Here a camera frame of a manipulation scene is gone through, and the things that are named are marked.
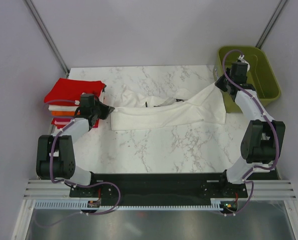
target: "orange cloth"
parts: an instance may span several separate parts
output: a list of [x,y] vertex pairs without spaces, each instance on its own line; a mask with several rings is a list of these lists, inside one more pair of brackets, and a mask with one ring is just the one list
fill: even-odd
[[74,116],[73,111],[51,111],[51,113],[53,116]]

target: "metal frame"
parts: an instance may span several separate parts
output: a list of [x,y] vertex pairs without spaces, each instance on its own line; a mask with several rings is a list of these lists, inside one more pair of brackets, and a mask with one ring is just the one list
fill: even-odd
[[271,32],[274,24],[276,23],[276,21],[278,20],[278,17],[280,16],[282,10],[284,9],[284,7],[286,6],[286,3],[288,2],[288,0],[280,0],[280,2],[278,3],[277,7],[275,8],[269,22],[267,23],[267,26],[265,26],[261,37],[259,38],[257,44],[255,45],[256,48],[261,49],[265,40],[267,39],[269,33]]
[[64,73],[66,74],[66,77],[69,76],[70,70],[68,69],[66,63],[64,62],[57,46],[55,45],[47,27],[45,26],[45,24],[43,23],[39,12],[37,11],[37,9],[35,8],[33,2],[31,0],[23,0],[25,5],[28,7],[28,9],[30,10],[32,17],[34,18],[35,22],[38,24],[39,29],[41,30],[45,40],[48,42],[51,50],[53,51],[56,59],[58,60],[59,64],[61,65],[61,68],[63,69]]
[[[246,185],[250,192],[251,185]],[[50,180],[29,180],[20,214],[12,236],[12,240],[24,240],[29,230],[33,209],[85,209],[87,201],[96,201],[97,198],[69,197],[70,188],[64,184],[53,184]],[[120,207],[118,210],[193,210],[214,211],[219,210],[220,201],[232,201],[230,198],[212,198],[212,206],[187,207]],[[295,239],[298,240],[298,203],[292,184],[288,180],[254,180],[254,192],[251,201],[284,201],[287,214],[292,226]]]

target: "white cloth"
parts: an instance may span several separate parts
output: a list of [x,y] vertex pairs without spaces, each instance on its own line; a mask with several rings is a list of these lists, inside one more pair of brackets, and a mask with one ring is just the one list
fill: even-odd
[[148,102],[155,106],[157,103],[164,102],[165,99],[153,96],[142,98],[140,94],[133,93],[127,88],[123,90],[117,96],[114,104],[115,110],[111,113],[113,131],[157,129],[199,121],[216,124],[225,122],[222,95],[214,84],[187,101],[159,107],[143,107],[143,103],[145,105],[145,102]]
[[141,108],[147,104],[148,108],[159,106],[166,100],[171,99],[184,99],[187,100],[194,96],[188,89],[181,88],[173,98],[160,98],[158,96],[144,96],[141,93],[131,91],[126,85],[122,86],[122,90],[115,98],[114,107],[128,107],[128,108]]

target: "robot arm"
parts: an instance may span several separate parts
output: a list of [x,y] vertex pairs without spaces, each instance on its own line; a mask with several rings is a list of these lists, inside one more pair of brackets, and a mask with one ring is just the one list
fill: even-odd
[[273,133],[263,116],[265,115],[275,128],[280,152],[285,131],[284,123],[275,121],[267,113],[260,103],[253,85],[246,83],[247,71],[248,63],[240,56],[237,62],[232,63],[231,69],[227,68],[226,73],[234,83],[242,87],[248,94],[230,83],[225,75],[215,83],[222,91],[230,94],[232,100],[242,110],[243,115],[250,121],[241,143],[241,156],[231,168],[224,172],[225,181],[235,185],[242,184],[243,180],[252,172],[247,176],[245,174],[255,165],[268,168],[268,164],[275,159]]
[[36,165],[38,176],[41,179],[50,179],[50,157],[53,155],[54,178],[89,185],[91,172],[76,166],[73,143],[88,132],[97,119],[106,119],[113,110],[113,107],[104,105],[98,99],[95,99],[93,94],[81,95],[80,106],[76,110],[74,124],[58,136],[54,152],[51,152],[51,148],[57,133],[40,136]]

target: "stack of folded clothes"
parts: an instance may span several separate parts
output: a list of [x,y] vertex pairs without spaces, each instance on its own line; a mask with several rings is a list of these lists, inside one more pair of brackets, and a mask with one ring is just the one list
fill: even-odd
[[44,102],[54,100],[69,100],[73,102],[54,101],[49,104],[49,111],[54,116],[52,124],[57,128],[64,127],[70,119],[62,118],[64,116],[74,116],[75,110],[79,106],[80,96],[82,94],[94,94],[101,102],[104,99],[105,84],[101,81],[81,81],[60,78],[52,90],[44,98]]

